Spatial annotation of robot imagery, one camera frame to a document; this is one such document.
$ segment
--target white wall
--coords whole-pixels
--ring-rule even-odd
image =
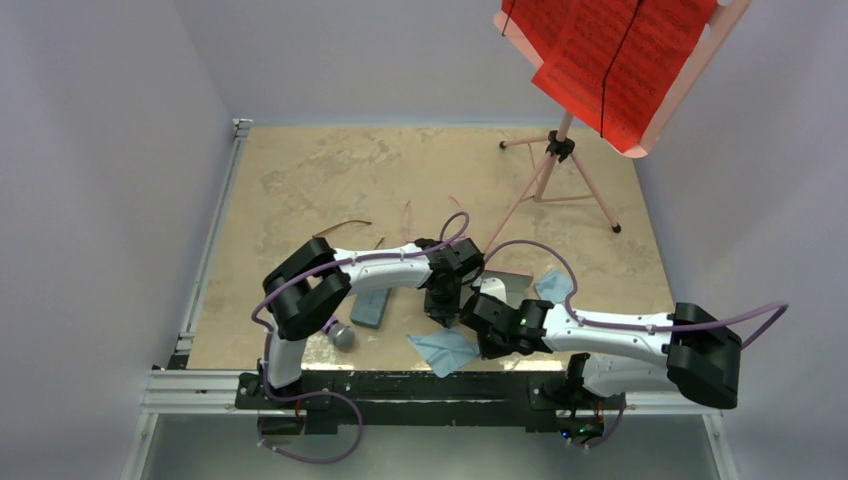
[[[231,123],[171,0],[0,2],[0,476],[114,479]]]
[[[558,124],[500,0],[176,0],[230,111],[264,123]]]
[[[743,479],[848,472],[846,25],[844,1],[755,0],[638,163],[677,300],[791,305],[725,418]]]

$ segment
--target black mount plate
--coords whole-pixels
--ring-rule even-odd
[[[245,385],[240,387],[253,386],[258,376],[251,375],[243,374],[240,383]],[[560,428],[556,411],[570,406],[535,390],[541,393],[546,382],[563,377],[564,372],[455,372],[439,378],[432,372],[311,370],[303,372],[296,388],[300,393],[327,388],[347,396],[366,425],[514,426],[554,432]],[[282,408],[265,400],[261,388],[252,396],[239,393],[235,405],[247,410]],[[613,400],[611,408],[617,405]],[[357,423],[350,406],[338,399],[317,397],[301,408],[307,411],[307,434],[332,434],[339,425]]]

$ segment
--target tan work surface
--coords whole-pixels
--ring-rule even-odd
[[[346,220],[327,234],[331,246],[349,250],[403,244],[404,206],[411,201],[411,238],[438,238],[444,221],[461,209],[471,215],[466,232],[483,248],[510,202],[532,173],[527,146],[506,150],[498,142],[538,136],[536,128],[326,128],[254,127],[241,160],[209,275],[189,368],[253,369],[263,329],[250,321],[262,299],[262,280],[312,235]],[[587,129],[569,134],[589,174],[619,217],[614,234],[594,199],[536,204],[516,210],[499,242],[527,238],[550,245],[571,262],[579,282],[576,308],[612,313],[656,313],[672,308],[656,241],[633,161],[616,154]],[[545,144],[533,145],[536,161]],[[546,197],[588,193],[570,161],[557,165]],[[459,223],[452,226],[454,232]],[[510,246],[492,261],[531,269],[539,279],[560,268],[547,252]],[[536,297],[530,288],[528,296]],[[349,322],[354,298],[336,315]],[[441,327],[423,314],[424,292],[393,289],[382,326],[353,326],[352,351],[336,350],[313,335],[306,369],[426,370],[407,334]],[[473,332],[466,332],[473,339]],[[463,370],[558,370],[568,353],[479,358]]]

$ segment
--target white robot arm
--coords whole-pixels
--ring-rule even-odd
[[[475,330],[483,358],[513,352],[591,352],[572,358],[568,394],[605,398],[621,392],[679,391],[703,405],[736,406],[738,336],[726,327],[685,334],[656,331],[715,321],[699,307],[678,304],[675,312],[650,315],[576,311],[575,318],[561,304],[526,299],[516,309],[479,289],[460,307],[463,279],[482,271],[483,255],[470,239],[421,254],[437,243],[418,240],[395,249],[357,252],[332,249],[323,238],[313,238],[283,262],[263,282],[266,294],[316,265],[352,260],[321,272],[314,288],[303,280],[268,304],[277,323],[266,366],[271,387],[282,388],[300,378],[306,339],[320,330],[344,297],[409,287],[427,290],[424,311],[434,320],[444,324],[458,316]],[[610,322],[619,328],[590,326],[584,318],[595,320],[593,325]],[[621,329],[622,324],[644,330]]]

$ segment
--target sheet music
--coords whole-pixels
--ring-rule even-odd
[[[603,135],[619,151],[642,137],[715,6],[715,0],[643,0],[606,83]],[[636,0],[571,0],[556,45],[533,77],[595,130],[604,73],[635,8]]]
[[[503,0],[501,10],[510,15],[542,57],[548,55],[559,39],[572,0]]]

